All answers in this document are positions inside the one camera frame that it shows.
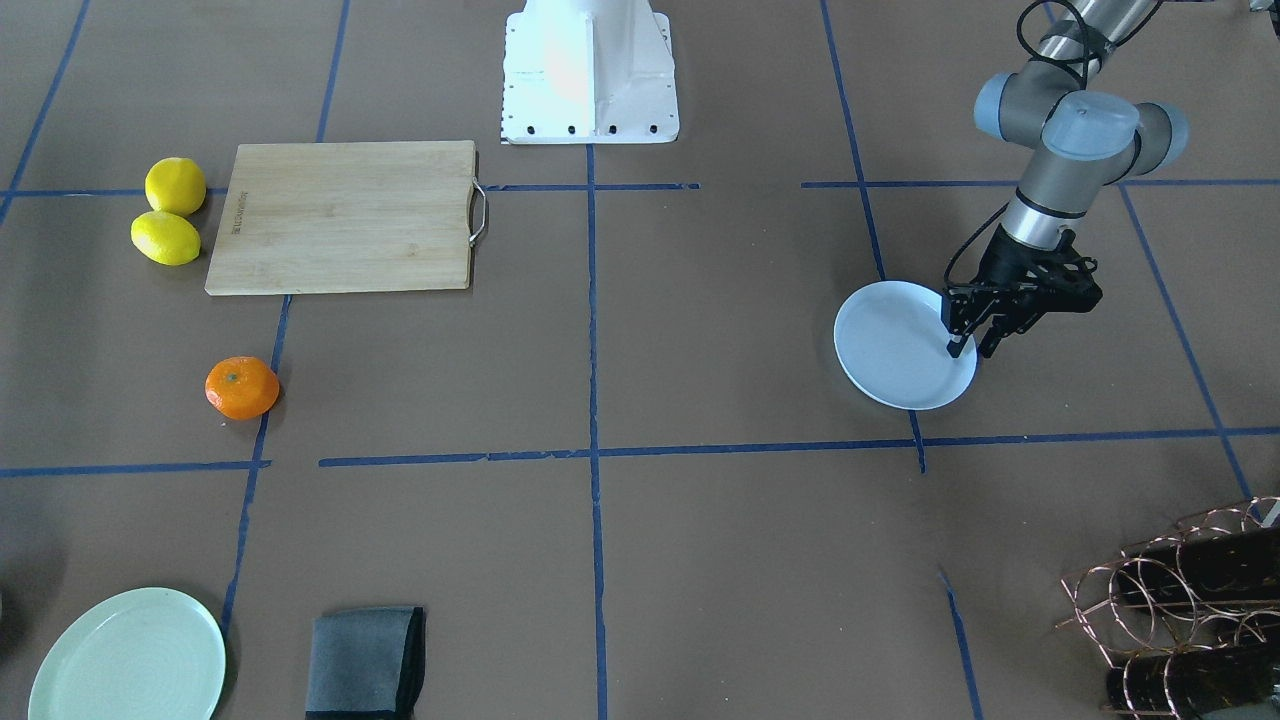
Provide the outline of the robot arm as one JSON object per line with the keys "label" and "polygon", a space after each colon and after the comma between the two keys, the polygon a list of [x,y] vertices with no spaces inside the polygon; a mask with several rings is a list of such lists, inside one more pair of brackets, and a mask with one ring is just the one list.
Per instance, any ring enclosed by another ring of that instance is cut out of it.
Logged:
{"label": "robot arm", "polygon": [[1097,263],[1074,246],[1080,223],[1102,188],[1169,165],[1189,140],[1179,109],[1089,87],[1158,9],[1157,1],[1065,1],[1044,35],[1023,44],[1025,65],[982,87],[975,126],[1032,156],[1010,200],[978,229],[988,243],[974,277],[943,281],[950,356],[974,342],[989,357],[1042,316],[1089,313],[1101,301]]}

